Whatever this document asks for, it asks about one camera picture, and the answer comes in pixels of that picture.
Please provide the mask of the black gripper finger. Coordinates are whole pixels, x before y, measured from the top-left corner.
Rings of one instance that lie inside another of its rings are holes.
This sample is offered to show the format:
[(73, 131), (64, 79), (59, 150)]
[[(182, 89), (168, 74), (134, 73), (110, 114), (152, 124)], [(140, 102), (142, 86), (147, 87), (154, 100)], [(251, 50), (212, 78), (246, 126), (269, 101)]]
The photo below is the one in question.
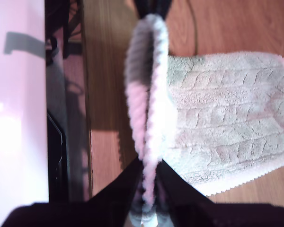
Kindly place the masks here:
[(157, 201), (175, 227), (233, 227), (230, 206), (213, 203), (185, 182), (164, 160), (156, 168)]
[(139, 18), (144, 18), (151, 12), (151, 2), (149, 0), (134, 0)]
[(71, 227), (122, 227), (139, 181), (142, 162), (135, 158), (107, 187), (85, 203), (74, 204)]
[(163, 19), (166, 19), (172, 0), (156, 0), (155, 1), (155, 13), (160, 15)]

